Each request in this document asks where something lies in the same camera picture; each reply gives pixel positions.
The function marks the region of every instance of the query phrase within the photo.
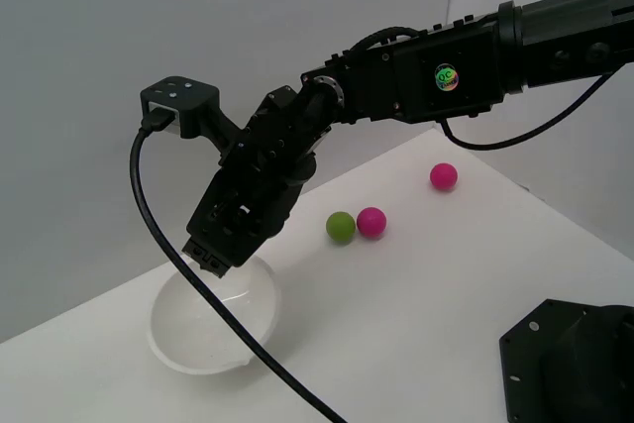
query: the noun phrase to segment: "gray wall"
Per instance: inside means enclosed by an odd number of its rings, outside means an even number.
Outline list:
[[[330,53],[386,26],[443,22],[447,2],[0,0],[0,341],[165,262],[129,191],[141,89],[170,74],[213,83],[244,125]],[[422,129],[336,129],[311,186]],[[203,140],[147,145],[149,200],[177,246],[217,160]]]
[[[452,0],[450,18],[507,0]],[[519,5],[537,0],[515,0]],[[634,259],[634,66],[621,69],[575,114],[528,143],[478,156]],[[592,80],[529,90],[474,120],[453,120],[458,137],[506,139],[569,106]]]

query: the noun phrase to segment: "pink ball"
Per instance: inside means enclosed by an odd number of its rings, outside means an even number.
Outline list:
[[[450,163],[437,163],[429,173],[429,179],[438,190],[451,190],[458,181],[458,171]]]
[[[379,209],[368,207],[357,217],[357,228],[367,238],[378,238],[387,226],[387,218]]]

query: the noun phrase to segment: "table surface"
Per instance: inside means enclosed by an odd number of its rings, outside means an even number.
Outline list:
[[[459,171],[451,193],[429,185],[440,161]],[[328,215],[366,206],[386,213],[383,239],[332,245]],[[634,263],[436,131],[303,195],[260,256],[282,292],[268,349],[350,422],[503,423],[502,334],[546,298],[634,305]],[[0,345],[3,421],[323,421],[259,362],[161,364],[146,332],[173,273]]]

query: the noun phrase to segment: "transparent bowl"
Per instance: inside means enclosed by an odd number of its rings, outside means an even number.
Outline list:
[[[268,340],[277,323],[280,295],[264,260],[251,257],[222,279],[201,269],[196,273],[258,342]],[[245,366],[254,356],[179,272],[158,292],[148,342],[166,366],[192,375]]]

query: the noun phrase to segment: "circular sticker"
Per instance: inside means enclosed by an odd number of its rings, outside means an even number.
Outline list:
[[[452,91],[458,87],[458,72],[448,63],[443,63],[436,68],[436,86],[441,91]]]

